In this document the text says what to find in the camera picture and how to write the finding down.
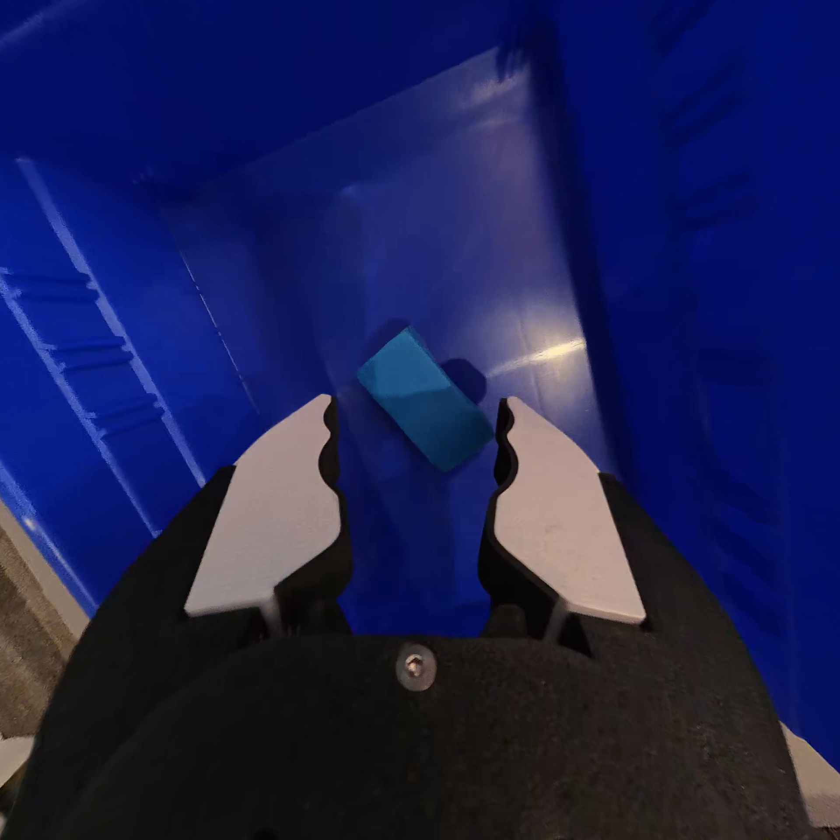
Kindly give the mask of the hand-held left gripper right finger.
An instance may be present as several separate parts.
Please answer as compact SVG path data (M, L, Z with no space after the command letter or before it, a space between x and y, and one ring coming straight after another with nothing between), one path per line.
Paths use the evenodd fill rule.
M647 619L606 493L585 451L522 399L500 401L496 488L478 558L490 611L526 626L587 616L629 626Z

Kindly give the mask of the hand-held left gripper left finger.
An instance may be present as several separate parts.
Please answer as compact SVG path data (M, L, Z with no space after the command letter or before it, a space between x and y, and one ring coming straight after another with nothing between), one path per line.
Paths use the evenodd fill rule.
M353 555L339 437L337 401L320 394L237 459L187 615L256 607L301 619L312 603L341 595Z

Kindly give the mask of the blue arch block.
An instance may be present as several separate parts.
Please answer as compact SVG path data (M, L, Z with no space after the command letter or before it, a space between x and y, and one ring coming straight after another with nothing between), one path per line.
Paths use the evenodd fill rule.
M494 430L413 327L386 342L356 379L428 462L448 472L478 454Z

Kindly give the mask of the blue plastic bin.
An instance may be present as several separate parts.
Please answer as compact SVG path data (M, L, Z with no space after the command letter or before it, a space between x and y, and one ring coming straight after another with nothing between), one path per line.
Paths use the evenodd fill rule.
M838 2L2 2L2 500L83 623L338 397L368 634L472 634L494 446L357 370L412 328L700 572L838 767Z

